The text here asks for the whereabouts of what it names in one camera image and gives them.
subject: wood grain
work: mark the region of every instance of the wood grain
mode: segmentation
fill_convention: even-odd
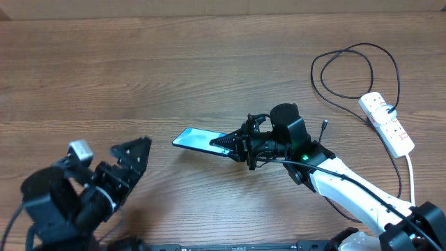
[[[9,16],[5,14],[5,12],[1,9],[0,6],[0,21],[8,21],[8,20],[10,20]]]
[[[248,112],[295,102],[307,129],[359,175],[395,195],[397,180],[379,140],[353,116],[323,102],[309,83],[319,54],[358,42],[393,53],[401,73],[398,116],[415,142],[417,203],[446,209],[446,15],[444,13],[170,17],[0,23],[0,229],[20,204],[20,184],[87,139],[94,165],[108,148],[153,138],[148,171],[124,206],[124,229],[148,243],[280,243],[331,238],[347,227],[321,197],[297,186],[280,165],[244,164],[174,148],[186,127],[231,132]],[[374,90],[393,103],[392,62],[360,48],[374,66]],[[323,62],[316,64],[318,74]],[[333,90],[367,89],[364,59],[346,55],[327,68]],[[356,100],[328,96],[361,114]],[[396,160],[408,199],[408,172]],[[103,224],[103,235],[118,218]],[[23,248],[22,214],[8,238]]]
[[[440,11],[446,0],[0,0],[12,20]]]

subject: phone screen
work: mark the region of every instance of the phone screen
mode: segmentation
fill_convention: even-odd
[[[209,142],[212,139],[226,136],[224,133],[211,132],[208,130],[186,128],[173,142],[174,146],[185,149],[200,151],[204,153],[211,153],[220,156],[228,156],[230,150],[220,148],[218,146],[211,146]]]

